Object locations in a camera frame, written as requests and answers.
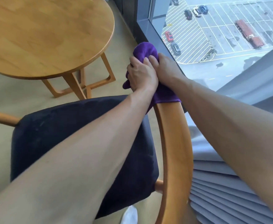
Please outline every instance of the white car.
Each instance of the white car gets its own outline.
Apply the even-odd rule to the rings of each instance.
[[[202,16],[202,12],[200,9],[198,9],[197,7],[193,8],[193,13],[196,17],[201,17]]]

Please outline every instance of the upholstered seat cushion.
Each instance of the upholstered seat cushion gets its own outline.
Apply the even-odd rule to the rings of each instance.
[[[12,136],[11,181],[55,145],[114,108],[125,98],[126,95],[87,99],[24,116]],[[153,138],[146,115],[96,218],[109,215],[148,197],[154,191],[158,175]]]

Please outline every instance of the white sneaker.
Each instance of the white sneaker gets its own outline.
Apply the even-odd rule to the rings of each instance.
[[[121,224],[137,224],[137,209],[133,205],[124,212]]]

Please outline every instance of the microfiber towel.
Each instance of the microfiber towel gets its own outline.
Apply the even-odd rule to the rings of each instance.
[[[150,42],[142,42],[135,47],[133,55],[143,63],[144,58],[149,58],[150,55],[154,56],[158,62],[158,54],[157,50]],[[127,80],[123,84],[123,89],[129,89],[130,88],[130,82]],[[163,84],[159,83],[157,90],[155,94],[153,95],[152,101],[150,103],[148,111],[158,103],[167,103],[167,102],[181,102],[179,98],[174,94],[172,90],[170,90],[168,87],[164,86]]]

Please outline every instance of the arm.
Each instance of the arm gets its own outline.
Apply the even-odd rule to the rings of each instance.
[[[156,72],[132,59],[135,92],[35,162],[0,194],[1,223],[92,223],[119,173],[157,88]]]
[[[217,153],[273,210],[273,114],[217,94],[159,57],[160,65],[150,61],[161,83],[178,95]]]

